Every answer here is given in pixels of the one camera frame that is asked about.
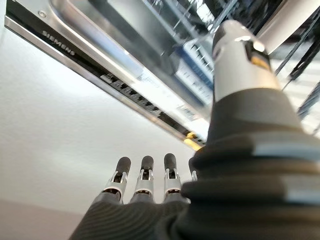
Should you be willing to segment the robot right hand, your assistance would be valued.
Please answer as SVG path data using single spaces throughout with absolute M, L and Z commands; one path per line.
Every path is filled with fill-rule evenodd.
M 236 20 L 213 38 L 214 104 L 196 180 L 162 204 L 139 190 L 121 204 L 110 184 L 73 240 L 317 240 L 320 141 L 304 132 L 265 46 Z

